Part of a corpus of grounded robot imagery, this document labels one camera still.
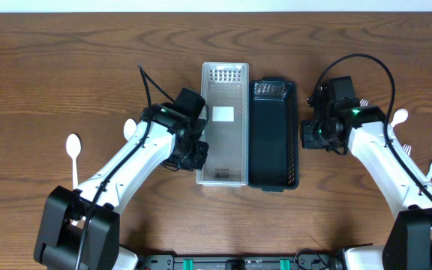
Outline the clear plastic basket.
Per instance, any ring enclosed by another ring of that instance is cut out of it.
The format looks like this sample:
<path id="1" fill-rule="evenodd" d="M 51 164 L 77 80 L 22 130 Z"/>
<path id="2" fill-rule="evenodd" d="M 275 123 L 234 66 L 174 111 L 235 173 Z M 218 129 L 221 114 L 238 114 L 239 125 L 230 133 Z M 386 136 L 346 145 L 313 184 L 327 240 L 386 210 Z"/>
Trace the clear plastic basket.
<path id="1" fill-rule="evenodd" d="M 196 183 L 240 187 L 248 183 L 249 66 L 246 63 L 205 62 L 201 95 L 208 107 L 201 113 L 208 124 L 205 164 Z"/>

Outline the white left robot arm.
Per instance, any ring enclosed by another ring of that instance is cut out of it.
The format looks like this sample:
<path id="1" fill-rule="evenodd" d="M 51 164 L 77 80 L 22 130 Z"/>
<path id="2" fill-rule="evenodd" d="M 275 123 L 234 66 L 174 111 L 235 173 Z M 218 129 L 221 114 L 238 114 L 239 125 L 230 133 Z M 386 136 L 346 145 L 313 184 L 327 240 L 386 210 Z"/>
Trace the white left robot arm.
<path id="1" fill-rule="evenodd" d="M 207 121 L 195 125 L 141 121 L 112 159 L 75 189 L 56 187 L 46 198 L 34 260 L 48 269 L 136 269 L 140 258 L 119 242 L 121 216 L 160 164 L 201 170 Z"/>

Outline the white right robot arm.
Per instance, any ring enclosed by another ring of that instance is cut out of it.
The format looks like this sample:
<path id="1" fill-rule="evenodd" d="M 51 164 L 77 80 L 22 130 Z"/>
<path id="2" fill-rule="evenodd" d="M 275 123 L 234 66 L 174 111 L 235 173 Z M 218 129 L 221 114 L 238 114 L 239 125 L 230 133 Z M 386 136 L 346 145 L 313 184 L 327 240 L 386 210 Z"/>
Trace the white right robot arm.
<path id="1" fill-rule="evenodd" d="M 370 173 L 394 224 L 383 246 L 348 247 L 332 269 L 432 269 L 432 183 L 381 121 L 352 128 L 349 151 Z"/>

